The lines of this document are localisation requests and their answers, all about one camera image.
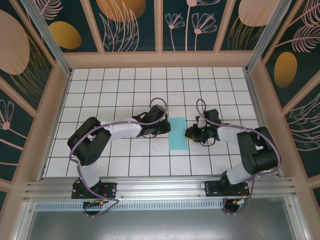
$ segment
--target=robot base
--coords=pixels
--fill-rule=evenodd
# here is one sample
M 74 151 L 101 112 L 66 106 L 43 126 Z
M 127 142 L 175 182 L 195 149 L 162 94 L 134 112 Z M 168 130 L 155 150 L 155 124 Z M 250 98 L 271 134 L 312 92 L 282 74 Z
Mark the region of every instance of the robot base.
M 249 188 L 246 182 L 241 182 L 228 187 L 225 191 L 221 181 L 205 181 L 204 182 L 205 195 L 207 197 L 241 197 L 241 192 L 249 196 Z
M 116 197 L 117 184 L 115 182 L 97 183 L 91 188 L 95 193 L 106 198 L 114 199 Z M 97 196 L 90 193 L 82 182 L 72 185 L 72 199 L 98 199 Z

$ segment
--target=floral wall print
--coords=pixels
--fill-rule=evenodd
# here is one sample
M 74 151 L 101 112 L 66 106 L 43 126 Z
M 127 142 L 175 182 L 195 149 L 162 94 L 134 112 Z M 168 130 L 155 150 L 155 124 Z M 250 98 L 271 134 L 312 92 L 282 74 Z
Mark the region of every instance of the floral wall print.
M 320 174 L 320 84 L 285 118 L 308 178 Z
M 38 108 L 52 65 L 7 1 L 0 3 L 0 78 Z
M 12 180 L 33 120 L 0 90 L 0 179 Z
M 163 50 L 212 51 L 226 0 L 164 0 Z
M 253 50 L 278 2 L 279 0 L 237 0 L 221 50 Z M 282 19 L 281 24 L 283 24 L 285 18 L 287 18 L 287 15 Z
M 155 51 L 153 0 L 90 0 L 104 51 Z
M 284 107 L 320 70 L 320 0 L 306 0 L 266 62 Z
M 64 53 L 97 52 L 81 1 L 34 0 L 34 3 Z

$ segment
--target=purple cable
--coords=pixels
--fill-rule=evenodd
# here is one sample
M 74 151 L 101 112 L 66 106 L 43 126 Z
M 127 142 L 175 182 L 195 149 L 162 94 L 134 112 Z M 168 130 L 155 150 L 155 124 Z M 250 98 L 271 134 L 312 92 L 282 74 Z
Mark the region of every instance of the purple cable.
M 196 101 L 196 104 L 195 104 L 196 110 L 197 110 L 198 114 L 199 114 L 200 117 L 202 117 L 206 122 L 208 122 L 208 123 L 210 123 L 210 124 L 212 124 L 212 125 L 216 125 L 216 126 L 218 126 L 218 127 L 230 127 L 230 128 L 234 128 L 234 129 L 242 129 L 242 130 L 245 130 L 245 131 L 254 132 L 255 134 L 257 134 L 257 135 L 259 135 L 260 137 L 262 137 L 262 138 L 271 146 L 271 148 L 272 148 L 273 151 L 275 152 L 276 158 L 277 158 L 277 160 L 278 160 L 278 164 L 277 164 L 277 166 L 276 166 L 276 168 L 275 168 L 274 170 L 271 170 L 271 171 L 268 171 L 268 172 L 260 172 L 259 175 L 256 174 L 257 177 L 259 177 L 259 176 L 264 176 L 264 175 L 269 175 L 269 174 L 273 174 L 273 173 L 275 173 L 275 172 L 277 172 L 277 171 L 279 170 L 280 165 L 281 165 L 280 153 L 279 153 L 277 147 L 274 145 L 274 143 L 273 143 L 270 139 L 268 139 L 268 138 L 267 138 L 265 135 L 263 135 L 261 132 L 258 132 L 257 130 L 252 129 L 252 128 L 250 128 L 250 127 L 243 127 L 243 126 L 231 125 L 231 124 L 227 124 L 227 125 L 226 125 L 226 124 L 219 124 L 219 123 L 210 121 L 209 119 L 207 119 L 207 118 L 200 112 L 200 110 L 199 110 L 199 101 L 201 101 L 201 102 L 203 103 L 204 107 L 206 107 L 206 102 L 205 102 L 203 99 L 199 98 L 199 99 Z M 247 182 L 252 181 L 250 198 L 251 198 L 252 193 L 253 193 L 254 182 L 255 182 L 255 177 L 256 177 L 256 176 L 251 176 L 251 177 L 249 177 L 249 178 L 247 178 L 247 179 L 245 180 L 245 181 L 247 181 Z M 223 205 L 222 205 L 222 206 L 223 206 L 223 211 L 224 211 L 225 213 L 228 213 L 228 212 L 230 213 L 230 211 L 225 208 L 225 204 L 226 204 L 226 201 L 227 201 L 227 200 L 228 200 L 228 198 L 226 198 L 226 199 L 223 200 Z M 245 207 L 245 206 L 243 206 L 243 207 L 238 211 L 238 213 L 239 213 L 239 212 L 242 212 L 242 210 L 244 209 L 244 207 Z
M 103 124 L 103 125 L 100 125 L 100 126 L 97 126 L 95 127 L 94 129 L 91 129 L 89 132 L 87 132 L 82 138 L 80 138 L 80 140 L 74 145 L 74 147 L 71 149 L 71 152 L 69 154 L 69 159 L 76 163 L 76 169 L 77 169 L 77 172 L 79 174 L 79 177 L 80 177 L 80 180 L 82 181 L 83 185 L 85 186 L 85 188 L 91 193 L 93 194 L 94 196 L 100 198 L 100 199 L 104 199 L 104 200 L 108 200 L 108 201 L 115 201 L 114 204 L 112 204 L 110 207 L 108 207 L 106 210 L 104 211 L 100 211 L 99 213 L 97 213 L 96 215 L 88 215 L 87 213 L 87 209 L 89 207 L 91 207 L 91 205 L 88 205 L 85 209 L 84 209 L 84 213 L 86 215 L 86 217 L 91 217 L 91 218 L 94 218 L 94 217 L 99 217 L 103 214 L 105 214 L 106 212 L 108 212 L 111 208 L 113 208 L 115 205 L 117 205 L 120 201 L 119 199 L 115 199 L 115 198 L 109 198 L 109 197 L 105 197 L 105 196 L 101 196 L 97 193 L 95 193 L 94 191 L 92 191 L 90 189 L 90 187 L 87 185 L 85 179 L 83 178 L 82 174 L 81 174 L 81 171 L 80 171 L 80 164 L 79 164 L 79 161 L 74 159 L 73 158 L 73 154 L 75 152 L 75 150 L 77 149 L 77 147 L 92 133 L 94 133 L 95 131 L 99 130 L 99 129 L 102 129 L 104 127 L 111 127 L 111 126 L 115 126 L 115 125 L 119 125 L 119 124 L 134 124 L 134 125 L 143 125 L 143 126 L 147 126 L 147 125 L 153 125 L 153 124 L 156 124 L 158 122 L 160 122 L 167 114 L 167 111 L 168 111 L 168 105 L 166 103 L 165 100 L 163 100 L 162 98 L 160 97 L 155 97 L 151 100 L 150 102 L 150 105 L 149 107 L 151 108 L 151 104 L 153 103 L 154 100 L 161 100 L 163 103 L 164 103 L 164 113 L 163 115 L 156 121 L 153 121 L 153 122 L 148 122 L 148 123 L 145 123 L 145 122 L 137 122 L 137 121 L 118 121 L 118 122 L 112 122 L 112 123 L 106 123 L 106 124 Z

